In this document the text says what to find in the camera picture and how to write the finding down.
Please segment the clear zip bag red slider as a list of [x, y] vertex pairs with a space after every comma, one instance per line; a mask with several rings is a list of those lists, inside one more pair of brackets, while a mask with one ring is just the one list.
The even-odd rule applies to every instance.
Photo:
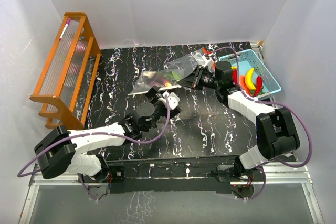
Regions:
[[206, 53], [207, 51], [202, 47], [201, 49], [168, 62], [167, 67], [171, 70], [175, 80], [181, 80], [191, 74], [197, 66], [201, 66], [202, 55]]

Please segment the clear bag with green leaf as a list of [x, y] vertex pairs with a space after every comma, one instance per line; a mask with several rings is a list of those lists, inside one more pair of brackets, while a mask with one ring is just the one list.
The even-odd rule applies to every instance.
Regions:
[[177, 84], [183, 77], [183, 71], [179, 69], [164, 69], [161, 71], [144, 71], [140, 74], [133, 86], [133, 90], [128, 95], [138, 95], [147, 93], [156, 86], [159, 91], [179, 88]]

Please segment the fake watermelon slice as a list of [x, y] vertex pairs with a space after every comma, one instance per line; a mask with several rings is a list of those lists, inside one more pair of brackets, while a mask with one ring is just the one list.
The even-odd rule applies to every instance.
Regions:
[[251, 95], [250, 90], [247, 88], [245, 84], [245, 76], [243, 75], [239, 76], [239, 84], [248, 95]]

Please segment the light blue plastic basket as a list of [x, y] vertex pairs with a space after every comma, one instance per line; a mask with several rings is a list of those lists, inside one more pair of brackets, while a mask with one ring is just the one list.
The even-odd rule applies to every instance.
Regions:
[[[280, 84], [276, 81], [264, 63], [259, 59], [257, 54], [251, 50], [243, 50], [237, 53], [239, 61], [239, 76], [245, 76], [246, 72], [254, 67], [255, 71], [252, 77], [253, 83], [256, 86], [256, 79], [261, 76], [263, 79], [263, 89], [256, 97], [259, 100], [269, 98], [277, 92], [281, 91]], [[250, 90], [251, 96], [254, 96], [255, 90]]]

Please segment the red fake chili pepper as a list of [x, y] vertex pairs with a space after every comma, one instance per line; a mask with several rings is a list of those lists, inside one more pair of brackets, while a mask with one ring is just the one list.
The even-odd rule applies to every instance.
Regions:
[[234, 83], [234, 85], [238, 85], [238, 73], [237, 73], [237, 69], [233, 70], [232, 76], [233, 76], [233, 83]]

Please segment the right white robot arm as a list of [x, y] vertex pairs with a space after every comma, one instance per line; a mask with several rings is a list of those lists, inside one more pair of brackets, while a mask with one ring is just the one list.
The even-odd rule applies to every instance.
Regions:
[[255, 124], [256, 145], [236, 157], [233, 167], [222, 171], [222, 175], [247, 180], [258, 166], [300, 147], [291, 112], [286, 108], [275, 109], [249, 96], [240, 88], [237, 71], [229, 62], [218, 62], [213, 72], [199, 65], [178, 84], [195, 90], [215, 90], [220, 103]]

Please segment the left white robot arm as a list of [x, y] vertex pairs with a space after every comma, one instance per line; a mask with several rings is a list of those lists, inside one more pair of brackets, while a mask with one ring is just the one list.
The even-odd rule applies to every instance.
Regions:
[[179, 97], [174, 92], [159, 93], [153, 87], [147, 94], [150, 102], [141, 103], [123, 120], [109, 126], [68, 130], [64, 126], [54, 128], [34, 148], [37, 162], [44, 179], [53, 179], [65, 172], [90, 176], [96, 181], [108, 177], [107, 164], [99, 155], [87, 152], [110, 146], [122, 146], [125, 142], [139, 145], [156, 142], [163, 135], [143, 140], [144, 132], [157, 126], [157, 121], [165, 117], [166, 121], [178, 112]]

